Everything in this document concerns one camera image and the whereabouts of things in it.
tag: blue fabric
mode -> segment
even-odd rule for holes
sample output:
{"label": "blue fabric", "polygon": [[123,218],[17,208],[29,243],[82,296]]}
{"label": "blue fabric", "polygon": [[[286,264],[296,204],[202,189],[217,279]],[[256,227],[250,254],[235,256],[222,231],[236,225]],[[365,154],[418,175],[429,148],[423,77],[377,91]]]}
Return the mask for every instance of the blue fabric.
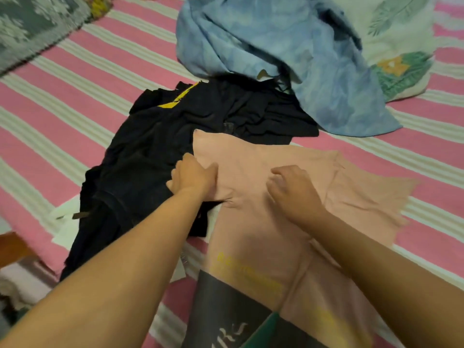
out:
{"label": "blue fabric", "polygon": [[401,128],[361,40],[331,0],[186,0],[176,35],[177,57],[194,75],[279,78],[330,133],[366,137]]}

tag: forearm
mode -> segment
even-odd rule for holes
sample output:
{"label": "forearm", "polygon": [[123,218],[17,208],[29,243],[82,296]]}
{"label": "forearm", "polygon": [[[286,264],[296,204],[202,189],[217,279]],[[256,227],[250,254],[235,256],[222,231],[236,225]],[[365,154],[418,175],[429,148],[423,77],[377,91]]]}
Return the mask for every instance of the forearm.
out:
{"label": "forearm", "polygon": [[351,276],[407,348],[464,342],[464,292],[330,215],[311,235]]}
{"label": "forearm", "polygon": [[197,215],[182,191],[101,251],[34,307],[9,347],[140,347]]}

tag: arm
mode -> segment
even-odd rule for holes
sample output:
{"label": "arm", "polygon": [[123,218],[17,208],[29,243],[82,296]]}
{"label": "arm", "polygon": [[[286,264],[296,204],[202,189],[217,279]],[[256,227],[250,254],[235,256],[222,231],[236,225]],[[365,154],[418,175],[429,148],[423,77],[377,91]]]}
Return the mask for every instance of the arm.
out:
{"label": "arm", "polygon": [[313,236],[363,291],[407,348],[464,345],[464,292],[325,210],[306,171],[273,169],[268,191],[287,218]]}
{"label": "arm", "polygon": [[0,347],[140,347],[216,174],[184,155],[167,183],[174,196],[60,283]]}

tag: bedsheet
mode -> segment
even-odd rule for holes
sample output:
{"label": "bedsheet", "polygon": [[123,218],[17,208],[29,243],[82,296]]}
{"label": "bedsheet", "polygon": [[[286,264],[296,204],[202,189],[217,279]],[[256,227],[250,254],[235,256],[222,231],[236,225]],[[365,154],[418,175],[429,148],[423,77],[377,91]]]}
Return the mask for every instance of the bedsheet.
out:
{"label": "bedsheet", "polygon": [[[56,272],[67,251],[51,242],[60,226],[51,210],[79,193],[84,172],[100,163],[144,89],[198,80],[175,57],[181,4],[115,0],[106,17],[0,79],[0,215]],[[372,138],[321,133],[294,144],[339,150],[369,172],[420,180],[393,248],[464,289],[464,0],[438,1],[435,16],[438,50],[427,91],[388,105],[404,128]],[[207,243],[186,242],[188,276],[166,291],[144,348],[181,345]],[[381,321],[378,334],[376,348],[401,347]]]}

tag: pink striped bedsheet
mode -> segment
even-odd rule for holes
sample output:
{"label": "pink striped bedsheet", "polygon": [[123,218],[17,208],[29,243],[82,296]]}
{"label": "pink striped bedsheet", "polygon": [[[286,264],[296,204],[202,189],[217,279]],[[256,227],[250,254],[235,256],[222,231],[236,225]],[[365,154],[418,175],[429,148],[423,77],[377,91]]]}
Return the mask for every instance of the pink striped bedsheet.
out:
{"label": "pink striped bedsheet", "polygon": [[[50,211],[77,195],[140,93],[198,79],[175,57],[181,0],[115,0],[103,19],[0,79],[0,215],[56,272]],[[427,91],[389,106],[404,128],[372,138],[321,133],[294,143],[342,151],[359,167],[421,181],[394,250],[464,289],[464,0],[438,1]],[[188,277],[167,290],[144,348],[179,347],[207,243],[189,240]],[[379,321],[375,344],[401,347]]]}

